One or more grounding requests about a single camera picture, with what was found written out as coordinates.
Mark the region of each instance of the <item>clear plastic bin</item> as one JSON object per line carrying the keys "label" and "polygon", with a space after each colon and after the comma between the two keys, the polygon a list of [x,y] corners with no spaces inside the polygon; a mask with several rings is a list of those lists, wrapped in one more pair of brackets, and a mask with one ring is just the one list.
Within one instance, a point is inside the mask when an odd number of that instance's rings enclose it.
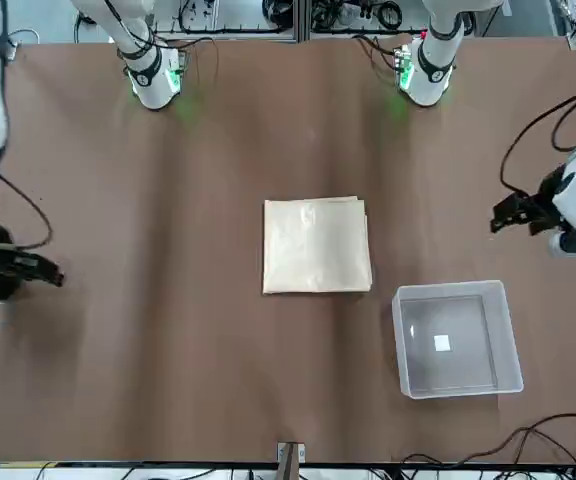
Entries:
{"label": "clear plastic bin", "polygon": [[399,287],[392,315],[405,395],[423,399],[523,390],[500,281]]}

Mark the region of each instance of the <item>black cable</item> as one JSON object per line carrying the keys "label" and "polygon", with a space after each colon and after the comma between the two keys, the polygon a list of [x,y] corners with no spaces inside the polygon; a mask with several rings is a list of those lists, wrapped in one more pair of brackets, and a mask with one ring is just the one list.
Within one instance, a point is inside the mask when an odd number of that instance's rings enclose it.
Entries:
{"label": "black cable", "polygon": [[46,470],[46,468],[48,467],[48,465],[50,465],[52,462],[46,462],[42,465],[42,467],[39,469],[39,472],[37,473],[37,476],[35,477],[35,480],[39,480],[42,475],[44,474],[44,470]]}
{"label": "black cable", "polygon": [[81,27],[81,13],[77,13],[77,18],[75,19],[75,26],[73,27],[72,37],[75,43],[79,43],[79,27]]}
{"label": "black cable", "polygon": [[[210,470],[206,470],[205,472],[201,472],[201,473],[198,473],[197,475],[192,475],[192,476],[190,476],[190,477],[184,477],[184,478],[181,478],[180,480],[195,480],[195,479],[197,479],[197,478],[201,478],[201,477],[205,477],[206,475],[210,475],[211,473],[214,473],[214,472],[216,472],[216,471],[217,471],[216,468],[211,468]],[[233,475],[233,473],[234,473],[234,470],[231,470],[231,472],[230,472],[230,480],[232,480],[232,475]],[[157,477],[154,477],[154,478],[153,478],[153,477],[151,477],[151,478],[149,478],[148,480],[168,480],[168,479],[166,479],[166,478],[157,478]]]}
{"label": "black cable", "polygon": [[477,28],[477,17],[475,17],[475,12],[464,12],[464,36],[472,34]]}
{"label": "black cable", "polygon": [[[542,432],[541,430],[537,430],[536,428],[534,428],[532,430],[532,433],[539,435],[540,437],[542,437],[545,440],[548,440],[550,443],[554,444],[557,448],[559,448],[562,452],[564,452],[566,455],[568,455],[568,457],[570,457],[570,459],[576,463],[576,457],[570,452],[570,450],[568,450],[566,447],[564,447],[560,442],[558,442],[557,440],[555,440],[554,438],[552,438],[550,435],[545,434],[544,432]],[[526,434],[524,435],[524,438],[527,440],[528,439],[528,435],[529,433],[526,432]],[[526,444],[526,440],[522,439],[522,443],[523,445]],[[517,460],[515,463],[519,463],[519,458],[521,457],[521,453],[519,453],[519,455],[517,455]]]}
{"label": "black cable", "polygon": [[426,32],[425,28],[407,28],[404,30],[390,31],[383,28],[313,28],[312,33],[325,33],[328,35],[394,35],[399,33],[408,33],[410,35],[419,35]]}
{"label": "black cable", "polygon": [[386,477],[383,477],[381,474],[377,473],[376,470],[373,470],[372,468],[368,469],[368,471],[370,473],[372,473],[375,477],[377,477],[379,480],[386,480]]}
{"label": "black cable", "polygon": [[[394,13],[395,21],[386,18],[386,14],[389,13],[389,11]],[[403,21],[403,13],[401,12],[401,8],[391,0],[387,0],[381,3],[379,8],[377,8],[377,13],[375,16],[377,17],[377,21],[381,24],[382,27],[392,31],[397,31],[397,29],[401,27],[401,22]]]}
{"label": "black cable", "polygon": [[121,480],[126,480],[130,476],[130,474],[135,471],[135,468],[137,467],[130,467],[128,471],[124,474],[124,476],[121,477]]}
{"label": "black cable", "polygon": [[[461,460],[457,463],[446,464],[446,463],[441,462],[440,460],[437,460],[436,458],[430,457],[429,455],[426,455],[423,453],[410,454],[404,460],[402,460],[401,463],[405,463],[405,462],[407,462],[413,458],[418,457],[418,458],[423,458],[424,460],[426,460],[427,463],[437,465],[437,466],[441,467],[441,469],[444,469],[444,470],[458,469],[459,467],[462,467],[466,463],[468,463],[468,462],[470,462],[476,458],[488,457],[490,455],[494,455],[496,453],[499,453],[504,448],[506,448],[517,435],[521,434],[522,432],[534,433],[536,431],[537,427],[539,427],[540,425],[543,425],[544,423],[551,422],[553,420],[562,419],[562,418],[576,418],[576,413],[560,413],[557,415],[550,415],[548,417],[542,418],[541,420],[533,423],[532,425],[530,425],[528,427],[519,427],[519,428],[515,429],[508,437],[506,437],[506,439],[500,445],[496,446],[495,448],[492,448],[490,450],[486,450],[484,452],[473,453],[471,455],[468,455],[466,458],[464,458],[463,460]],[[554,439],[552,439],[550,436],[544,434],[541,431],[539,432],[539,435],[553,441],[557,446],[559,446],[560,448],[563,448],[567,452],[568,455],[570,455],[573,459],[575,459],[575,457],[570,453],[570,451],[565,449],[565,447],[563,447],[559,442],[554,441]],[[522,451],[523,451],[524,445],[525,445],[525,442],[523,442],[521,445]],[[521,457],[521,452],[520,452],[519,456],[516,457],[516,460],[514,462],[515,464],[518,463],[520,457]]]}
{"label": "black cable", "polygon": [[[381,47],[381,45],[379,44],[379,39],[377,37],[374,37],[373,40],[377,44],[377,46]],[[381,55],[381,59],[384,61],[386,66],[394,72],[395,71],[395,60],[393,59],[392,63],[390,63],[388,61],[388,57],[386,57],[385,53],[379,52],[379,55]]]}
{"label": "black cable", "polygon": [[204,41],[211,41],[212,38],[211,37],[200,37],[196,40],[193,40],[191,42],[188,43],[184,43],[181,46],[172,46],[172,45],[166,45],[166,44],[159,44],[159,43],[154,43],[151,42],[150,40],[145,40],[143,38],[141,38],[139,35],[131,32],[130,30],[128,30],[128,28],[123,24],[123,20],[121,19],[121,15],[119,15],[119,12],[117,12],[117,9],[115,9],[114,5],[112,4],[112,2],[110,0],[104,0],[104,3],[106,4],[106,6],[108,7],[108,9],[110,10],[110,13],[112,13],[112,16],[115,17],[115,20],[117,20],[122,27],[124,28],[124,30],[131,36],[133,37],[135,40],[138,40],[140,42],[142,42],[144,45],[148,45],[150,47],[156,47],[156,48],[163,48],[165,50],[184,50],[186,48],[192,47],[193,45],[196,45],[199,42],[204,42]]}
{"label": "black cable", "polygon": [[515,140],[512,142],[512,144],[510,145],[510,147],[508,148],[508,150],[506,151],[506,153],[504,154],[503,159],[501,160],[501,165],[499,168],[499,181],[501,182],[501,184],[506,187],[508,190],[511,190],[519,195],[522,195],[524,197],[529,197],[530,195],[528,195],[524,190],[522,190],[519,187],[515,187],[514,185],[508,183],[505,178],[504,178],[504,174],[505,174],[505,170],[506,170],[506,163],[508,162],[508,159],[510,158],[510,154],[512,153],[512,151],[515,149],[515,147],[517,146],[517,144],[519,143],[519,141],[523,138],[523,136],[528,132],[528,130],[530,130],[532,127],[534,127],[536,124],[538,124],[539,122],[541,122],[544,118],[552,115],[554,112],[556,112],[557,110],[560,110],[562,108],[564,108],[566,105],[575,102],[576,101],[576,95],[573,95],[572,97],[568,98],[567,100],[564,100],[563,102],[558,103],[557,105],[555,105],[554,107],[548,109],[547,111],[545,111],[544,113],[542,113],[541,115],[539,115],[537,118],[535,118],[533,121],[531,121],[528,125],[526,125],[524,127],[524,129],[519,133],[519,135],[517,135],[517,137],[515,138]]}
{"label": "black cable", "polygon": [[377,50],[378,52],[383,53],[384,55],[388,55],[391,57],[395,56],[395,52],[393,52],[391,50],[386,50],[385,48],[383,48],[379,44],[370,40],[366,35],[353,35],[352,38],[354,38],[355,40],[359,40],[360,42],[367,43],[368,46],[371,47],[373,50]]}
{"label": "black cable", "polygon": [[486,24],[486,28],[484,29],[484,33],[481,34],[482,37],[485,37],[486,34],[488,34],[488,30],[490,30],[490,26],[492,25],[492,22],[495,19],[495,17],[497,16],[497,13],[499,13],[500,9],[501,9],[501,5],[499,5],[497,8],[495,8],[495,11],[493,12],[493,14],[490,17],[490,20],[488,20],[488,23]]}
{"label": "black cable", "polygon": [[4,182],[17,195],[19,195],[21,198],[23,198],[33,208],[33,210],[35,212],[37,212],[37,214],[41,217],[42,221],[46,225],[46,229],[48,230],[46,238],[44,238],[42,241],[37,242],[37,243],[31,243],[30,245],[17,246],[16,247],[17,250],[35,250],[37,248],[44,247],[44,246],[48,245],[52,241],[52,237],[54,234],[53,229],[52,229],[52,224],[50,223],[48,216],[43,212],[43,210],[28,195],[26,195],[19,187],[17,187],[14,183],[12,183],[10,180],[8,180],[6,177],[4,177],[1,173],[0,173],[0,180],[2,182]]}
{"label": "black cable", "polygon": [[561,145],[559,145],[557,143],[557,133],[559,132],[559,129],[561,128],[561,125],[564,123],[564,121],[566,120],[566,118],[576,110],[576,102],[573,103],[568,110],[566,110],[563,115],[561,116],[561,118],[559,120],[557,120],[557,123],[555,124],[555,128],[552,129],[552,133],[550,134],[550,144],[552,145],[552,148],[554,148],[555,150],[557,150],[558,152],[562,152],[562,153],[570,153],[574,150],[576,150],[576,145],[572,145],[570,147],[562,147]]}

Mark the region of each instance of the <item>green led light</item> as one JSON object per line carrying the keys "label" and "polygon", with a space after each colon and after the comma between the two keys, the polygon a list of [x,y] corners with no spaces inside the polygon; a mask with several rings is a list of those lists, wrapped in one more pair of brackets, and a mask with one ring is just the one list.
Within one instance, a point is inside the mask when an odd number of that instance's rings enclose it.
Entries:
{"label": "green led light", "polygon": [[414,73],[415,73],[415,66],[412,63],[409,63],[408,66],[406,66],[404,71],[401,73],[401,78],[399,79],[399,88],[401,88],[402,90],[408,90]]}
{"label": "green led light", "polygon": [[168,83],[173,92],[178,92],[181,90],[181,76],[177,72],[172,70],[166,70],[166,76],[168,77]]}

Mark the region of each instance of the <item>table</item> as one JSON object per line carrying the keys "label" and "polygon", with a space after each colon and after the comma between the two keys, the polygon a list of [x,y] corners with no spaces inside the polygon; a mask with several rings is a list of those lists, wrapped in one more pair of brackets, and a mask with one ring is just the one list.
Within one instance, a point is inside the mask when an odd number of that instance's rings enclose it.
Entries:
{"label": "table", "polygon": [[[218,43],[216,75],[214,45],[197,52],[158,113],[109,45],[24,48],[9,68],[1,171],[51,218],[43,252],[68,281],[0,306],[0,460],[272,461],[281,440],[311,462],[457,460],[576,411],[576,260],[525,228],[488,231],[503,152],[576,93],[565,39],[465,41],[432,109],[349,40]],[[534,191],[564,161],[553,121],[509,180]],[[343,195],[366,200],[373,290],[262,296],[263,200]],[[19,241],[43,233],[2,184],[0,222]],[[478,279],[506,286],[524,392],[404,397],[397,287]],[[576,452],[576,423],[545,430]],[[525,459],[567,460],[538,440]]]}

